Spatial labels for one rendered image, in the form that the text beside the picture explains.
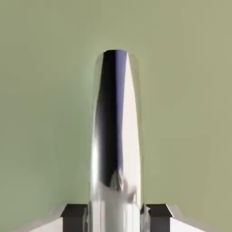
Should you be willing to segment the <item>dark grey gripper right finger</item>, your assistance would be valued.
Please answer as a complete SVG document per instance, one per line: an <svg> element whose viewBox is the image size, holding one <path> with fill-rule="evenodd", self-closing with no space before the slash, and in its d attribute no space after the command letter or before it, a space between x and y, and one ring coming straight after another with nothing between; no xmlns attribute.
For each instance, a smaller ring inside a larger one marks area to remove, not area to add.
<svg viewBox="0 0 232 232"><path fill-rule="evenodd" d="M176 204L146 204L146 232L207 232L207 227L183 215Z"/></svg>

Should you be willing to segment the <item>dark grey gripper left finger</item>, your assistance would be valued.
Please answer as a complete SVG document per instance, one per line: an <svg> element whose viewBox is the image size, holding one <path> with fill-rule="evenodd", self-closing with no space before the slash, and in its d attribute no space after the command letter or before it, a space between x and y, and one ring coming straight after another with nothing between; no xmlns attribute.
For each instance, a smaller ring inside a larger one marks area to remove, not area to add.
<svg viewBox="0 0 232 232"><path fill-rule="evenodd" d="M87 204L57 206L36 228L36 232L88 232L87 216Z"/></svg>

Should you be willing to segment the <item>curved silver metal handle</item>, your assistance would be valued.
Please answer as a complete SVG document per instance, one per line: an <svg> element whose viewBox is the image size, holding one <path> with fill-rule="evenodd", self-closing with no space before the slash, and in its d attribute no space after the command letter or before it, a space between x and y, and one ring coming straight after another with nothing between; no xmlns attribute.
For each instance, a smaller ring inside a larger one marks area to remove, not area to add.
<svg viewBox="0 0 232 232"><path fill-rule="evenodd" d="M94 68L89 232L145 232L139 63L110 49Z"/></svg>

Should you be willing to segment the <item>sage green drawer front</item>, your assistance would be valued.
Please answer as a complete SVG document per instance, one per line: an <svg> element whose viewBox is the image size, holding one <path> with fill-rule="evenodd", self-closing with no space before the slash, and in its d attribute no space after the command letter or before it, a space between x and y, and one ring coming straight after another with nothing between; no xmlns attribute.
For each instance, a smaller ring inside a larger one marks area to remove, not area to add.
<svg viewBox="0 0 232 232"><path fill-rule="evenodd" d="M0 232L88 202L108 49L139 61L144 200L232 232L232 0L0 0Z"/></svg>

